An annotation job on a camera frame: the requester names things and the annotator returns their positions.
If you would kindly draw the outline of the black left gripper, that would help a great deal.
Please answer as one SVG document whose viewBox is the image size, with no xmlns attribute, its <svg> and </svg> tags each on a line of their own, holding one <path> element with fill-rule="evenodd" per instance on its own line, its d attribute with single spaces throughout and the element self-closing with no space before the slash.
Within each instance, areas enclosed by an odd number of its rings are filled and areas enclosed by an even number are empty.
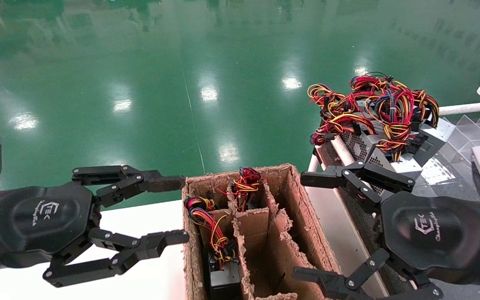
<svg viewBox="0 0 480 300">
<path fill-rule="evenodd" d="M 95 228 L 99 226 L 97 205 L 107 208 L 144 192 L 181 190 L 185 186 L 182 175 L 111 165 L 79 167 L 72 180 L 56 187 L 0 190 L 0 267 L 51 261 L 42 277 L 61 288 L 123 275 L 139 261 L 160 258 L 167 246 L 189 241 L 185 230 L 136 238 Z M 84 187 L 92 185 L 103 186 L 95 197 Z M 116 254 L 71 263 L 93 245 Z"/>
</svg>

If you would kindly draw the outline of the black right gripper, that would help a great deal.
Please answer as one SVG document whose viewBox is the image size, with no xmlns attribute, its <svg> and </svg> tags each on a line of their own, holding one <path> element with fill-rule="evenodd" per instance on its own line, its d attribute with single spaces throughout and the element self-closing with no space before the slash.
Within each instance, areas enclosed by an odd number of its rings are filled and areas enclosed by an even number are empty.
<svg viewBox="0 0 480 300">
<path fill-rule="evenodd" d="M 409 193 L 415 185 L 413 179 L 363 161 L 347 166 L 328 165 L 323 172 L 302 172 L 300 182 L 305 187 L 347 188 L 358 197 L 365 212 L 380 213 L 383 245 L 389 251 L 376 250 L 349 277 L 316 268 L 293 268 L 293 279 L 316 283 L 326 298 L 372 300 L 362 285 L 390 256 L 412 275 L 425 274 L 450 283 L 466 283 L 475 278 L 474 265 L 480 265 L 480 204 L 476 201 L 413 195 Z M 382 201 L 369 185 L 394 195 Z M 381 299 L 444 297 L 442 290 L 427 278 L 417 287 Z"/>
</svg>

